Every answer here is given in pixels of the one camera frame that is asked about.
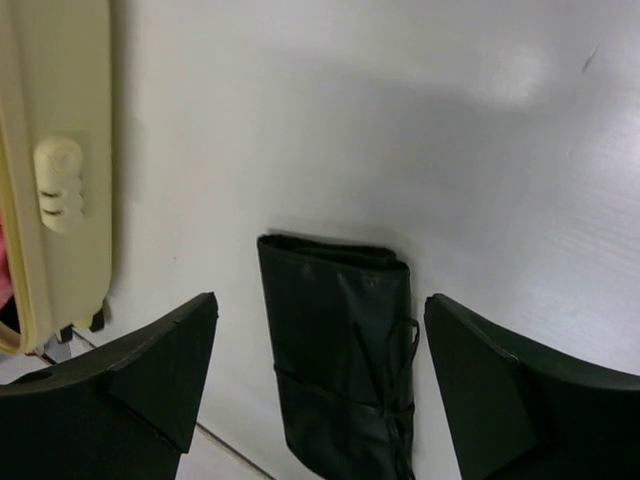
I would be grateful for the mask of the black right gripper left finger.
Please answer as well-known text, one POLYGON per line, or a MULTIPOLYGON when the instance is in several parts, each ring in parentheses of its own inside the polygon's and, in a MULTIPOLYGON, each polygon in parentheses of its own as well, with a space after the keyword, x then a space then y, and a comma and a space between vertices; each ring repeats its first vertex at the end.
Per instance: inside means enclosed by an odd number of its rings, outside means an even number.
POLYGON ((188 453, 218 303, 155 322, 1 388, 4 479, 173 479, 188 453))

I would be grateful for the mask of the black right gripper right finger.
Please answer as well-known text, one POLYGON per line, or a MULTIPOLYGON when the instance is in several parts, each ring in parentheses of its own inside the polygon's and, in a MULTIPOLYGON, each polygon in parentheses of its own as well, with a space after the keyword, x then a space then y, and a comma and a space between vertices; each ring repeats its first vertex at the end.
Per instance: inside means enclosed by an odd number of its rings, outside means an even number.
POLYGON ((424 322, 464 479, 636 479, 639 378, 554 350, 443 294, 424 322))

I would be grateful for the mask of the pink patterned garment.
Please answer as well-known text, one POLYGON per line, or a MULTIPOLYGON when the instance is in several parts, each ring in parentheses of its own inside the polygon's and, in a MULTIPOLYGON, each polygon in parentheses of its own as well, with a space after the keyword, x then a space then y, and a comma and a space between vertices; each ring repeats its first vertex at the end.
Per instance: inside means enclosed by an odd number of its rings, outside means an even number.
POLYGON ((3 231, 0 231, 0 307, 13 297, 13 286, 8 264, 7 246, 3 231))

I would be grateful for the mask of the black pouch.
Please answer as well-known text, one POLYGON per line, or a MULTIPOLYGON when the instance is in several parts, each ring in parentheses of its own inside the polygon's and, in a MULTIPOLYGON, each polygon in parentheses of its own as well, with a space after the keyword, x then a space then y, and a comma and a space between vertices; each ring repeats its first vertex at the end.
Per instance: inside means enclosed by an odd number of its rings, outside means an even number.
POLYGON ((390 249, 257 241, 285 441, 325 479, 410 479, 420 327, 390 249))

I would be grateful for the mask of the cream yellow suitcase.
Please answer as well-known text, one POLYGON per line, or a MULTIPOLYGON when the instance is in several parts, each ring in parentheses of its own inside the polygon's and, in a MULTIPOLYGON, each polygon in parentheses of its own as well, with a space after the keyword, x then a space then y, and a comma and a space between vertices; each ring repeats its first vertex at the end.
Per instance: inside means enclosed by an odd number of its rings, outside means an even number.
POLYGON ((99 330, 112 275, 112 55, 106 1, 1 5, 1 350, 99 330))

